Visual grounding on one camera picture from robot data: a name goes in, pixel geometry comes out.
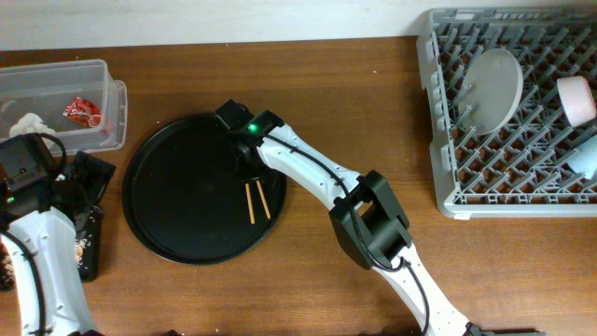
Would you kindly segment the grey dishwasher rack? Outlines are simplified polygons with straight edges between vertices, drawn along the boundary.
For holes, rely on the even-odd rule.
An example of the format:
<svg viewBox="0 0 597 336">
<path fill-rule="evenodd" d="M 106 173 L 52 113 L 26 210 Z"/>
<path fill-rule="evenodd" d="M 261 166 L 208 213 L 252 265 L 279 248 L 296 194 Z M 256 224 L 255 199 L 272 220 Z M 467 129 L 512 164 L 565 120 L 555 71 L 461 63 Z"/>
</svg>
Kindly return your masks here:
<svg viewBox="0 0 597 336">
<path fill-rule="evenodd" d="M 470 65 L 492 49 L 509 51 L 523 74 L 521 102 L 499 130 L 466 124 Z M 572 126 L 556 81 L 596 82 L 596 12 L 564 8 L 436 8 L 417 40 L 433 139 L 430 157 L 439 211 L 472 217 L 594 217 L 596 180 L 569 161 L 596 136 Z"/>
</svg>

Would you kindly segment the white bowl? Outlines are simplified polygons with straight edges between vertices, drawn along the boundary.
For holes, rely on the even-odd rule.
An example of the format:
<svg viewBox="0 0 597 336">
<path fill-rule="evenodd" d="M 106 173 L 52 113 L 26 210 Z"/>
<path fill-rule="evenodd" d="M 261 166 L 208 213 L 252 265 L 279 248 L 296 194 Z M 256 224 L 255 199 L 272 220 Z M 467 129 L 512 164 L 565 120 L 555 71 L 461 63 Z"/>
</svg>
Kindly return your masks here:
<svg viewBox="0 0 597 336">
<path fill-rule="evenodd" d="M 572 127 L 596 118 L 596 104 L 589 82 L 583 76 L 561 77 L 556 84 L 564 114 Z"/>
</svg>

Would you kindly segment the large white plate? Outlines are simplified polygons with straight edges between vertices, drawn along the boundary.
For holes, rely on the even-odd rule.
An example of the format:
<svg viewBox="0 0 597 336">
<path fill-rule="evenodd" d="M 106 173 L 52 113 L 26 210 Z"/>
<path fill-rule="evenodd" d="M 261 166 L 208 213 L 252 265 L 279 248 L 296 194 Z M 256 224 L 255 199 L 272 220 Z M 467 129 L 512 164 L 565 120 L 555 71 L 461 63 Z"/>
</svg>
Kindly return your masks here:
<svg viewBox="0 0 597 336">
<path fill-rule="evenodd" d="M 521 101 L 523 74 L 517 59 L 505 49 L 482 53 L 468 68 L 458 102 L 461 125 L 478 135 L 501 129 Z"/>
</svg>

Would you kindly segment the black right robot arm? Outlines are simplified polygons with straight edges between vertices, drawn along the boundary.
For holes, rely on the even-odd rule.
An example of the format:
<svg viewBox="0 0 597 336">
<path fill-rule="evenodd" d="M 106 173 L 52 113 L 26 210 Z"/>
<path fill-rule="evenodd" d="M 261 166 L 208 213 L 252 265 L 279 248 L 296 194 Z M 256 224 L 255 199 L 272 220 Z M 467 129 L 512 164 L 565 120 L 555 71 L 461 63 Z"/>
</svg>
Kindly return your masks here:
<svg viewBox="0 0 597 336">
<path fill-rule="evenodd" d="M 335 163 L 269 110 L 253 115 L 244 105 L 229 100 L 215 111 L 215 117 L 249 171 L 282 173 L 326 207 L 343 251 L 390 284 L 423 335 L 483 334 L 483 329 L 450 303 L 423 266 L 409 233 L 409 220 L 380 173 L 371 170 L 361 175 Z"/>
</svg>

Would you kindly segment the pile of rice waste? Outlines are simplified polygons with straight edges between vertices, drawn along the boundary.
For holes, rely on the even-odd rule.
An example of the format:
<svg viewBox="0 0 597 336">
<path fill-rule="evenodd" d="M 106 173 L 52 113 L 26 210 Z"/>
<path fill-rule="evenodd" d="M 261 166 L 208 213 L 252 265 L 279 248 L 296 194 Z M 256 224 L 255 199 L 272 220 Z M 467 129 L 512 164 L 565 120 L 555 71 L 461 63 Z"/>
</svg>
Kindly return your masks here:
<svg viewBox="0 0 597 336">
<path fill-rule="evenodd" d="M 88 244 L 87 239 L 76 239 L 75 253 L 76 253 L 76 265 L 78 268 L 80 268 L 83 265 L 83 256 L 84 256 L 87 244 Z"/>
</svg>

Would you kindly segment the white tissue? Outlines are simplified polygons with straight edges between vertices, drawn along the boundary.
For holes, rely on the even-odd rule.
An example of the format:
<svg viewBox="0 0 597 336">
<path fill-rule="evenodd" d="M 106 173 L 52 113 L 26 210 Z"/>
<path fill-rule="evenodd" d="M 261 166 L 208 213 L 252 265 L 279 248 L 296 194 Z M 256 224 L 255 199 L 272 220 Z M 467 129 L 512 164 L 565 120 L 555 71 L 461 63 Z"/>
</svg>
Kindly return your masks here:
<svg viewBox="0 0 597 336">
<path fill-rule="evenodd" d="M 47 126 L 37 114 L 27 113 L 9 129 L 9 136 L 15 137 L 27 133 L 55 134 L 56 131 Z"/>
</svg>

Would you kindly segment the red snack wrapper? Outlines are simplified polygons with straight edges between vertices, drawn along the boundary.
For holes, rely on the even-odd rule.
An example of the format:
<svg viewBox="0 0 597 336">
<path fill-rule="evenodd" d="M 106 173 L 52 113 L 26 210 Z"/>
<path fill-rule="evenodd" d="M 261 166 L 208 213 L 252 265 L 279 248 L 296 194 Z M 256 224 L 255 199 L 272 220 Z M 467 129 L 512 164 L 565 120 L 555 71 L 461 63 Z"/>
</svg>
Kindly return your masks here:
<svg viewBox="0 0 597 336">
<path fill-rule="evenodd" d="M 62 114 L 71 121 L 88 128 L 97 127 L 102 121 L 100 108 L 91 101 L 80 97 L 75 97 Z"/>
</svg>

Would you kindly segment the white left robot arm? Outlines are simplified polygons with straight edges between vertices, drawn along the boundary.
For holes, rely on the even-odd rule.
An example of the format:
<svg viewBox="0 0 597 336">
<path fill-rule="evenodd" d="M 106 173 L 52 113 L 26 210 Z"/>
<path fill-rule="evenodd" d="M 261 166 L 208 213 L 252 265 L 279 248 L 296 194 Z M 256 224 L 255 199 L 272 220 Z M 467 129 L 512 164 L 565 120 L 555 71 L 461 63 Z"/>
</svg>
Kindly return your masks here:
<svg viewBox="0 0 597 336">
<path fill-rule="evenodd" d="M 97 275 L 104 212 L 115 166 L 79 151 L 55 160 L 47 133 L 1 144 L 1 242 L 14 268 L 23 335 L 95 335 L 83 284 Z"/>
</svg>

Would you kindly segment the round black tray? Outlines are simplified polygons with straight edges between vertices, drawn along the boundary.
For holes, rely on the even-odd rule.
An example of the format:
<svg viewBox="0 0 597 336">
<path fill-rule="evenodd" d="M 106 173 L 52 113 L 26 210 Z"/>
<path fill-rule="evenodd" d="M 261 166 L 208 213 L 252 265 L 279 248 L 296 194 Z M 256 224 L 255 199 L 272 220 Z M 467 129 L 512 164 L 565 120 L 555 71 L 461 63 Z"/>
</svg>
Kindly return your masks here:
<svg viewBox="0 0 597 336">
<path fill-rule="evenodd" d="M 271 219 L 253 182 L 256 224 L 250 223 L 243 180 L 213 170 L 216 131 L 213 114 L 181 118 L 149 136 L 132 156 L 122 187 L 124 215 L 137 239 L 162 258 L 193 265 L 236 258 L 281 215 L 286 178 L 269 170 L 259 180 Z"/>
</svg>

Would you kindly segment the black food waste bin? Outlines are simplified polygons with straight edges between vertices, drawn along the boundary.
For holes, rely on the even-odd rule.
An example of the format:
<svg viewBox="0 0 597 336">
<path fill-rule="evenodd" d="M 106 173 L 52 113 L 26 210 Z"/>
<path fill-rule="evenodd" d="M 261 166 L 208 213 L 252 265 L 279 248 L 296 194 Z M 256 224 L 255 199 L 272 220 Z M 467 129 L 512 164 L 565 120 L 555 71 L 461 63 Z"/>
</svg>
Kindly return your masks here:
<svg viewBox="0 0 597 336">
<path fill-rule="evenodd" d="M 93 281 L 98 276 L 99 269 L 99 244 L 101 240 L 101 225 L 104 211 L 100 206 L 94 205 L 86 224 L 81 231 L 76 233 L 76 239 L 87 239 L 88 244 L 83 256 L 83 265 L 78 268 L 80 279 L 83 283 Z M 11 291 L 15 286 L 14 269 L 11 258 L 4 245 L 1 245 L 1 291 Z"/>
</svg>

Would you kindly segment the clear plastic waste bin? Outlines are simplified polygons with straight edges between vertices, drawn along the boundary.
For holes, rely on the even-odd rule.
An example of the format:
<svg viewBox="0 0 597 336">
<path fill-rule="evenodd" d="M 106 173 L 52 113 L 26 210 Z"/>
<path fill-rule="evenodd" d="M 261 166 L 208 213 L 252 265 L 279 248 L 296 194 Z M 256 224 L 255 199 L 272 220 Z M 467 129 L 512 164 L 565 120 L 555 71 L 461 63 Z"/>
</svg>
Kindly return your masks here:
<svg viewBox="0 0 597 336">
<path fill-rule="evenodd" d="M 88 128 L 62 112 L 75 97 L 100 108 L 99 126 Z M 1 140 L 27 113 L 35 113 L 59 138 L 67 153 L 101 152 L 124 146 L 128 123 L 125 84 L 114 80 L 103 60 L 44 63 L 1 70 Z"/>
</svg>

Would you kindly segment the light blue cup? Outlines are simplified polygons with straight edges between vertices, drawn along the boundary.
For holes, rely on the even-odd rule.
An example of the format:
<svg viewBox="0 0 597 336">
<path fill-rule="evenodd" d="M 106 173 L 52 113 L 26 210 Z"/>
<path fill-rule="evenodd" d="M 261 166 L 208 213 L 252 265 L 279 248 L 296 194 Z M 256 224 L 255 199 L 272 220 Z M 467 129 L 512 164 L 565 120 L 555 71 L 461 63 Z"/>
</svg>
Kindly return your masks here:
<svg viewBox="0 0 597 336">
<path fill-rule="evenodd" d="M 597 135 L 580 145 L 567 164 L 574 173 L 582 173 L 585 179 L 593 179 L 597 167 Z"/>
</svg>

